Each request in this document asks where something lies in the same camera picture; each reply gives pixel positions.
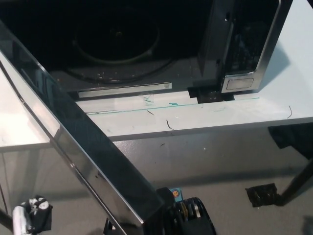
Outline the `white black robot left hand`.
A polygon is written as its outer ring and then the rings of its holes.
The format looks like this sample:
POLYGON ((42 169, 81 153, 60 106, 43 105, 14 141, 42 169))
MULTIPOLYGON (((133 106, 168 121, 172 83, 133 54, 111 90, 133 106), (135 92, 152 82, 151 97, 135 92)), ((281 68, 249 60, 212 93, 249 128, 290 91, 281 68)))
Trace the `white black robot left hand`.
POLYGON ((53 206, 43 196, 27 199, 12 211, 14 235, 39 235, 52 227, 53 206))

